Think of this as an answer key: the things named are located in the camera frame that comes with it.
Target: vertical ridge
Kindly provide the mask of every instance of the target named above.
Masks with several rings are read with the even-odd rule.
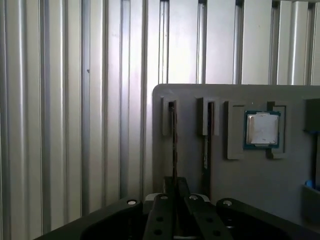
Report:
[[[169,2],[168,83],[194,84],[197,74],[198,1]]]
[[[308,3],[292,3],[288,85],[303,85],[305,78]]]
[[[42,233],[51,230],[49,0],[40,1]]]
[[[206,71],[206,42],[207,42],[207,2],[199,1],[197,14],[197,41],[196,41],[196,84],[205,83]]]
[[[269,54],[269,81],[268,81],[270,85],[277,84],[279,26],[280,26],[280,3],[278,1],[272,1],[270,54]]]
[[[49,9],[49,141],[51,231],[67,223],[66,193],[66,6],[48,1]]]
[[[160,0],[159,17],[159,84],[168,83],[169,1]]]
[[[287,85],[289,79],[289,54],[291,35],[292,2],[281,1],[279,6],[279,33],[276,84]]]
[[[28,235],[25,2],[6,3],[11,239],[24,240]]]
[[[143,197],[153,192],[153,111],[152,92],[158,83],[162,82],[160,62],[163,51],[161,46],[161,5],[166,2],[149,0],[147,2],[147,51],[146,51],[146,96],[144,102],[145,128],[143,141]]]
[[[42,116],[40,2],[26,4],[28,239],[42,235]]]
[[[316,21],[316,4],[310,2],[308,4],[307,24],[306,24],[306,41],[305,41],[305,63],[304,63],[304,85],[312,83],[312,62],[313,48],[315,36],[315,21]]]
[[[128,93],[128,195],[142,195],[143,1],[130,0]]]
[[[233,84],[242,82],[242,60],[244,41],[244,0],[235,1],[234,10],[234,57],[233,57]]]
[[[81,216],[89,214],[89,159],[90,159],[90,0],[81,0]]]
[[[269,83],[271,0],[245,0],[241,84]]]
[[[105,202],[109,205],[120,198],[120,74],[122,1],[109,0],[107,13],[107,136]]]
[[[129,69],[130,69],[130,0],[121,1],[120,49],[120,198],[128,195],[129,172]]]
[[[10,166],[8,149],[8,65],[7,65],[7,1],[0,0],[0,137],[1,192],[0,240],[11,238]]]
[[[66,6],[66,222],[81,217],[82,202],[82,1]]]
[[[105,205],[105,8],[90,1],[89,44],[89,212]]]
[[[311,85],[320,85],[320,3],[315,4]]]
[[[241,40],[240,36],[235,38],[235,31],[241,31],[238,25],[238,20],[241,21],[241,18],[235,18],[235,11],[240,13],[242,9],[236,6],[235,0],[208,0],[206,11],[206,49],[204,50],[206,67],[203,83],[232,84],[234,57],[238,58],[235,42]]]

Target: mounting hole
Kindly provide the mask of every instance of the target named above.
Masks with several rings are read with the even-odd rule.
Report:
[[[160,230],[160,229],[156,229],[156,230],[154,230],[154,235],[161,235],[162,234],[162,231]]]
[[[164,218],[162,216],[158,216],[156,219],[155,219],[157,222],[163,222],[164,221]]]
[[[216,236],[216,237],[220,237],[221,236],[221,232],[218,231],[218,230],[214,230],[213,231],[213,235]]]
[[[136,200],[129,200],[126,203],[129,205],[135,205],[137,203],[137,201]]]

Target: gray bracket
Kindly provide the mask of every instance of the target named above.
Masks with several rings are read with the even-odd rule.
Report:
[[[288,157],[291,138],[291,108],[286,101],[268,101],[268,111],[280,112],[279,119],[279,148],[266,150],[269,159],[285,159]]]
[[[175,107],[179,108],[178,100],[173,97],[162,97],[162,135],[171,136],[171,116],[169,111],[169,104],[174,103]]]
[[[212,97],[201,97],[197,99],[198,105],[198,116],[199,116],[199,124],[198,124],[198,134],[200,136],[208,135],[208,104],[213,103],[213,134],[219,136],[220,134],[220,102],[218,99]]]
[[[244,159],[243,136],[245,101],[225,102],[227,113],[227,159]]]

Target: bolt head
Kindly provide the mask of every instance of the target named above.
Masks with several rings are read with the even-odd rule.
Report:
[[[127,202],[127,204],[129,204],[129,205],[135,205],[136,203],[137,203],[136,200],[130,200]]]
[[[227,206],[231,206],[231,205],[232,205],[232,202],[229,201],[229,200],[224,200],[224,201],[223,201],[223,204],[224,204],[224,205],[227,205]]]
[[[197,200],[198,197],[197,197],[196,195],[191,195],[191,196],[189,197],[189,199],[191,199],[191,200]]]

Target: aluminum panel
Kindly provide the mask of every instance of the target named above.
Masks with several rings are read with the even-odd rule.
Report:
[[[48,1],[51,231],[67,223],[65,10],[65,1]]]
[[[105,205],[105,14],[104,0],[90,1],[89,212]]]
[[[130,64],[129,64],[129,148],[128,183],[129,196],[140,197],[142,192],[142,121],[143,121],[143,46],[144,46],[144,6],[142,0],[130,2]]]
[[[289,52],[290,52],[290,31],[291,31],[291,9],[290,1],[280,2],[279,17],[279,39],[277,54],[276,84],[287,85],[289,80]]]
[[[314,37],[311,61],[311,85],[320,85],[320,3],[317,3],[315,6]]]
[[[205,83],[206,69],[206,25],[207,25],[207,7],[204,3],[198,4],[198,24],[196,41],[196,84]]]
[[[150,22],[159,21],[157,26],[154,26],[154,34],[159,36],[158,41],[158,60],[159,60],[159,83],[167,84],[168,83],[168,54],[169,54],[169,2],[168,1],[160,1],[160,8],[159,8],[159,1],[151,1],[150,5],[156,5],[157,12],[154,13],[149,19]]]
[[[121,1],[108,2],[106,204],[120,197]]]
[[[26,41],[23,0],[6,1],[7,121],[10,176],[10,237],[26,239],[27,218],[27,119]]]
[[[128,195],[129,172],[129,84],[130,84],[130,1],[121,4],[121,96],[120,96],[120,197]]]
[[[207,84],[233,83],[235,6],[235,0],[215,0],[207,3]]]
[[[10,235],[6,16],[5,1],[0,0],[0,240],[8,239]]]
[[[288,85],[303,85],[305,79],[308,3],[292,3]]]
[[[169,2],[168,83],[194,84],[197,79],[198,1]]]
[[[42,81],[40,2],[26,5],[28,236],[42,235]]]
[[[163,54],[159,53],[162,51],[165,44],[160,47],[161,41],[164,36],[164,29],[161,25],[164,25],[164,18],[169,16],[160,15],[160,7],[163,9],[168,2],[160,2],[158,0],[150,0],[147,5],[147,53],[146,53],[146,85],[145,85],[145,98],[144,98],[144,108],[145,108],[145,122],[144,122],[144,136],[143,136],[143,197],[153,192],[153,181],[152,181],[152,93],[156,85],[159,82],[163,82],[160,78],[160,73],[162,73],[163,67],[160,66],[162,62]],[[169,11],[162,10],[162,14],[169,13]]]
[[[67,116],[66,209],[67,223],[81,217],[82,188],[82,4],[67,1]]]
[[[242,84],[269,83],[271,0],[245,0]]]

